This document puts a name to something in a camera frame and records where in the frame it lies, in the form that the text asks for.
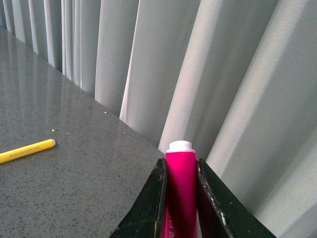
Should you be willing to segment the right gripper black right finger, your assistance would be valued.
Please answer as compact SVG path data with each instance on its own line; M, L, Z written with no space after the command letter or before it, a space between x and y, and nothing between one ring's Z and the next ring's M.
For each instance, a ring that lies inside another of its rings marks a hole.
M204 238L274 238L209 165L197 161L197 208Z

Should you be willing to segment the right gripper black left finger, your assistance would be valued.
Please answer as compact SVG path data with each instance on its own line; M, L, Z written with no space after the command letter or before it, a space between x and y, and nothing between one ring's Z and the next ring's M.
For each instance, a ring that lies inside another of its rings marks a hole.
M159 238L166 196L167 167L157 160L129 212L111 232L111 238Z

